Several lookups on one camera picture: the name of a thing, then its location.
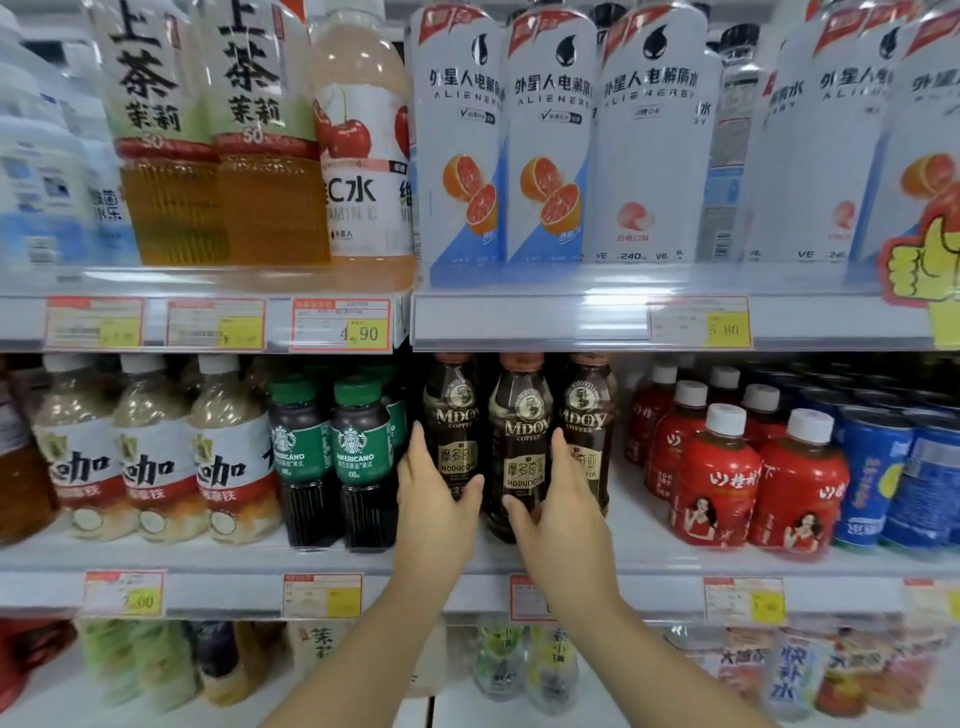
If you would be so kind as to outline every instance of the person's left hand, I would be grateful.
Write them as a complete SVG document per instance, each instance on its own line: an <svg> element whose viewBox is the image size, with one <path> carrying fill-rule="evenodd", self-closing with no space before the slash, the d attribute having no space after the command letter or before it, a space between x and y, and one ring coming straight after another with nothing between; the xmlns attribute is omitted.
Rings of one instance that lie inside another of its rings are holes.
<svg viewBox="0 0 960 728"><path fill-rule="evenodd" d="M460 501L434 467L414 423L410 448L396 467L400 489L394 577L446 601L467 561L473 558L483 475L475 475Z"/></svg>

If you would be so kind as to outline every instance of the white label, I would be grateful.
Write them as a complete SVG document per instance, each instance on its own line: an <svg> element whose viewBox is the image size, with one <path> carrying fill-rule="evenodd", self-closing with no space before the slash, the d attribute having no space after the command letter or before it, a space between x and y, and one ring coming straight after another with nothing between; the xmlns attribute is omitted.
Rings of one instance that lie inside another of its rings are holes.
<svg viewBox="0 0 960 728"><path fill-rule="evenodd" d="M407 108L392 91L330 84L317 92L326 226L333 255L412 255Z"/></svg>

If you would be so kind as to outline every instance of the bottle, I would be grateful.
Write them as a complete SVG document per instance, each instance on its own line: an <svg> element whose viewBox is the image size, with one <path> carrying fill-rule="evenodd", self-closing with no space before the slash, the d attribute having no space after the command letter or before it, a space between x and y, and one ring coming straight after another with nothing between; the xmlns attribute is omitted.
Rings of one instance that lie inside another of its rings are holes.
<svg viewBox="0 0 960 728"><path fill-rule="evenodd" d="M210 535L221 544L251 544L282 523L266 406L240 380L236 354L198 359L204 383L188 422Z"/></svg>
<svg viewBox="0 0 960 728"><path fill-rule="evenodd" d="M85 354L43 356L53 384L36 413L34 435L50 466L72 535L110 541L133 533L137 512L127 498L114 440L113 406Z"/></svg>
<svg viewBox="0 0 960 728"><path fill-rule="evenodd" d="M695 546L737 548L747 540L763 462L743 439L747 412L712 404L707 426L684 445L670 528Z"/></svg>
<svg viewBox="0 0 960 728"><path fill-rule="evenodd" d="M460 500L464 486L480 473L480 382L468 353L436 353L434 358L437 364L423 389L423 435L433 464Z"/></svg>
<svg viewBox="0 0 960 728"><path fill-rule="evenodd" d="M231 262L196 29L172 0L84 0L146 265Z"/></svg>
<svg viewBox="0 0 960 728"><path fill-rule="evenodd" d="M500 29L477 7L435 2L410 31L414 250L431 272L503 262Z"/></svg>
<svg viewBox="0 0 960 728"><path fill-rule="evenodd" d="M707 426L707 386L681 379L673 407L657 423L647 464L647 490L669 500L673 496L684 444Z"/></svg>
<svg viewBox="0 0 960 728"><path fill-rule="evenodd" d="M344 535L340 481L333 472L330 403L306 376L270 383L274 466L293 547L323 547Z"/></svg>
<svg viewBox="0 0 960 728"><path fill-rule="evenodd" d="M507 258L579 262L596 26L565 2L540 2L514 20L508 42Z"/></svg>
<svg viewBox="0 0 960 728"><path fill-rule="evenodd" d="M327 195L330 254L347 289L413 284L412 88L384 35L383 0L326 0L314 36L314 114Z"/></svg>
<svg viewBox="0 0 960 728"><path fill-rule="evenodd" d="M326 187L302 0L203 0L194 9L231 261L326 265Z"/></svg>
<svg viewBox="0 0 960 728"><path fill-rule="evenodd" d="M502 353L504 372L490 397L492 475L484 490L493 535L516 538L501 502L510 495L532 511L550 486L550 417L553 396L540 372L542 353Z"/></svg>
<svg viewBox="0 0 960 728"><path fill-rule="evenodd" d="M830 415L795 409L786 437L760 448L764 468L750 523L751 544L804 559L829 549L850 484L847 461L829 444L832 433Z"/></svg>
<svg viewBox="0 0 960 728"><path fill-rule="evenodd" d="M604 517L610 507L607 475L616 421L616 379L610 358L598 353L572 353L569 383L563 392L561 421L570 454L587 475L590 491Z"/></svg>
<svg viewBox="0 0 960 728"><path fill-rule="evenodd" d="M743 408L747 410L747 427L743 438L754 449L769 440L786 434L786 425L780 421L777 407L780 390L768 384L748 384L743 392Z"/></svg>
<svg viewBox="0 0 960 728"><path fill-rule="evenodd" d="M121 354L130 384L113 412L127 496L140 535L157 544L199 536L209 525L197 487L190 406L164 372L160 354Z"/></svg>
<svg viewBox="0 0 960 728"><path fill-rule="evenodd" d="M650 381L636 388L624 449L624 456L635 465L647 464L654 430L673 404L676 384L677 366L655 362Z"/></svg>
<svg viewBox="0 0 960 728"><path fill-rule="evenodd" d="M396 541L398 484L380 382L345 376L333 385L333 396L333 462L343 483L344 543L354 551L384 551Z"/></svg>

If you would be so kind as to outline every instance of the price tag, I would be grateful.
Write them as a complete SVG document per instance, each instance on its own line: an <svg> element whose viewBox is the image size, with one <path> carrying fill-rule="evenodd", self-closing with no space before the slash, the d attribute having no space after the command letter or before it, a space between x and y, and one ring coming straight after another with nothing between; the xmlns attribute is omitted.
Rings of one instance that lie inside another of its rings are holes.
<svg viewBox="0 0 960 728"><path fill-rule="evenodd" d="M783 579L704 578L710 624L784 624Z"/></svg>
<svg viewBox="0 0 960 728"><path fill-rule="evenodd" d="M745 296L691 296L647 304L654 344L690 349L752 349L750 302Z"/></svg>
<svg viewBox="0 0 960 728"><path fill-rule="evenodd" d="M510 575L510 620L555 622L546 600L537 591L534 581L523 573Z"/></svg>
<svg viewBox="0 0 960 728"><path fill-rule="evenodd" d="M88 571L80 611L85 617L163 617L165 570Z"/></svg>
<svg viewBox="0 0 960 728"><path fill-rule="evenodd" d="M139 349L143 299L51 296L43 344L46 349Z"/></svg>
<svg viewBox="0 0 960 728"><path fill-rule="evenodd" d="M290 352L393 350L390 299L294 299Z"/></svg>
<svg viewBox="0 0 960 728"><path fill-rule="evenodd" d="M167 304L167 346L262 352L266 302L173 299Z"/></svg>
<svg viewBox="0 0 960 728"><path fill-rule="evenodd" d="M362 609L362 573L283 575L284 619L356 619Z"/></svg>

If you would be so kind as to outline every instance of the starbucks logo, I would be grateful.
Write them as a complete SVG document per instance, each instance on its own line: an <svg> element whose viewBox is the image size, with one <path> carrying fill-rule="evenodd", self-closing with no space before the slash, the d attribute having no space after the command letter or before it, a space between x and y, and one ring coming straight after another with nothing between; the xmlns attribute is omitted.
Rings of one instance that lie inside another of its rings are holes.
<svg viewBox="0 0 960 728"><path fill-rule="evenodd" d="M343 452L356 455L367 446L367 433L348 426L343 432L337 433L337 445Z"/></svg>

